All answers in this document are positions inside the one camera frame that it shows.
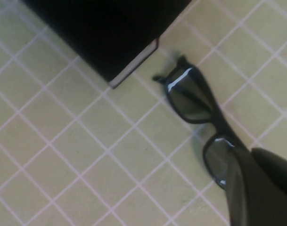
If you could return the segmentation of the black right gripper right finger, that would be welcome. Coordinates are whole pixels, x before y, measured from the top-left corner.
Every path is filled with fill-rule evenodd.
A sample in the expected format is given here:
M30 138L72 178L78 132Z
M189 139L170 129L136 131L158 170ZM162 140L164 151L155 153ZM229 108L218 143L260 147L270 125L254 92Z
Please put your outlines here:
M287 160L260 147L251 151L253 158L270 180L287 194Z

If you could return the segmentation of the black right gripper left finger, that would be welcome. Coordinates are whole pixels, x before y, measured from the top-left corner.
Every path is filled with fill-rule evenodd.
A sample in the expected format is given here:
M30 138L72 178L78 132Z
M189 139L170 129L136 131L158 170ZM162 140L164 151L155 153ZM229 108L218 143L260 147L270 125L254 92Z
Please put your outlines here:
M229 151L226 197L232 226L287 226L287 194L270 180L252 151Z

